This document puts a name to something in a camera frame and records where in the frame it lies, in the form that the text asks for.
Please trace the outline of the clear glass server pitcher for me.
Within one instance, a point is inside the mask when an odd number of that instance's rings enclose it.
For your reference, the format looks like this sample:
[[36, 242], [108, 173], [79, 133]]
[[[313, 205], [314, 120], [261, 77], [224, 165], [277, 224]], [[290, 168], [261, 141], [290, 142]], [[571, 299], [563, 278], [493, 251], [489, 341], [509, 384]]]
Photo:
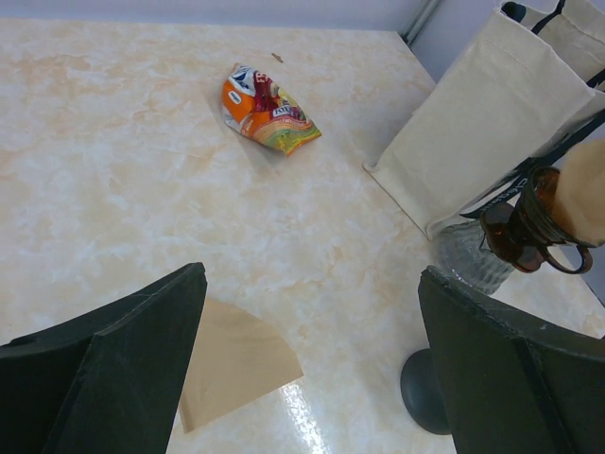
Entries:
[[444, 228], [432, 244], [435, 264], [443, 273], [486, 295], [494, 294], [514, 271], [490, 249], [478, 220]]

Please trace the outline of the cream canvas tote bag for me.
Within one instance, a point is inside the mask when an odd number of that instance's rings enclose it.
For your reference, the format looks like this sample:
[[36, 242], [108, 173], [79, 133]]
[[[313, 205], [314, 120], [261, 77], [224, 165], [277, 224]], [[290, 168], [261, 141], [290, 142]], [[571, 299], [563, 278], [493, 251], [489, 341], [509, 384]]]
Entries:
[[530, 157], [604, 107], [604, 14], [508, 3], [485, 25], [369, 167], [427, 237], [476, 218]]

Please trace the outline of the brown paper coffee filter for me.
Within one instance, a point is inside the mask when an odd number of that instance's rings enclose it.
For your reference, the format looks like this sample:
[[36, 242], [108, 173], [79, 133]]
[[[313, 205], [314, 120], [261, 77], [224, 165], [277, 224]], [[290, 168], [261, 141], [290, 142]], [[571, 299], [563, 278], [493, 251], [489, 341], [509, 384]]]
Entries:
[[555, 191], [552, 218], [577, 240], [604, 243], [604, 140], [582, 142], [566, 154]]
[[190, 433], [303, 376], [294, 350], [271, 324], [208, 299], [181, 393]]

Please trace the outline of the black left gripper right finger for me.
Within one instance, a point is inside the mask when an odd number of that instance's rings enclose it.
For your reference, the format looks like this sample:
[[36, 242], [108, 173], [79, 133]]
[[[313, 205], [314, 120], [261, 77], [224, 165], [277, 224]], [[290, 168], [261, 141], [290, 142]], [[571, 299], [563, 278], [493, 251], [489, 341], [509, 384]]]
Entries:
[[603, 340], [433, 266], [422, 272], [418, 294], [457, 452], [603, 452]]

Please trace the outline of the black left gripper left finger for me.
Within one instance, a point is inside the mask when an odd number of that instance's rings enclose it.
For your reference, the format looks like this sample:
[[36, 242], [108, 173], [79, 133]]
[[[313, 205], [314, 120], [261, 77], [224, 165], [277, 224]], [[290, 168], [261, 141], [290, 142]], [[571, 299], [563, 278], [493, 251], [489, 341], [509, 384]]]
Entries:
[[195, 343], [205, 269], [1, 348], [5, 453], [163, 453]]

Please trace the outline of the amber plastic coffee dripper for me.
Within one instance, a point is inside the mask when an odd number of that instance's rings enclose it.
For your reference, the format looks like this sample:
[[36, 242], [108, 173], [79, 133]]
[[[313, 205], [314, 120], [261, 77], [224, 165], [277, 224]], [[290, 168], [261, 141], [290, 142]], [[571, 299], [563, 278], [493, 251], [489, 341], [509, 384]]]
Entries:
[[[480, 215], [480, 225], [491, 251], [515, 269], [532, 273], [543, 263], [565, 274], [588, 272], [594, 246], [564, 231], [552, 218], [554, 195], [561, 172], [553, 167], [533, 170], [514, 205], [499, 202]], [[549, 249], [572, 246], [579, 253], [575, 269], [562, 265]]]

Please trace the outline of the colourful snack packet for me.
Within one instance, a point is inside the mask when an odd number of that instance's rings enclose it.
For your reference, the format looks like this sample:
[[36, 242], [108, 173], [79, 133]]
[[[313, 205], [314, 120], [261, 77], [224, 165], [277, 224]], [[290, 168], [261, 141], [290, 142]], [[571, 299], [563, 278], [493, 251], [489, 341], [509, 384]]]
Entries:
[[291, 155], [321, 137], [299, 103], [266, 73], [237, 63], [223, 83], [224, 122], [240, 135]]

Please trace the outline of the right aluminium frame post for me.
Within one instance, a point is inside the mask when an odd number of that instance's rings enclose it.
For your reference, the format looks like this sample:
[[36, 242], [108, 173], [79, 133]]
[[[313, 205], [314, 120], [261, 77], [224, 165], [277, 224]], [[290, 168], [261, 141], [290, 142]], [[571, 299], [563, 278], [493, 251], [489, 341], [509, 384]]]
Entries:
[[400, 34], [402, 40], [407, 46], [412, 46], [420, 33], [424, 30], [426, 24], [441, 5], [442, 0], [425, 0], [410, 25]]

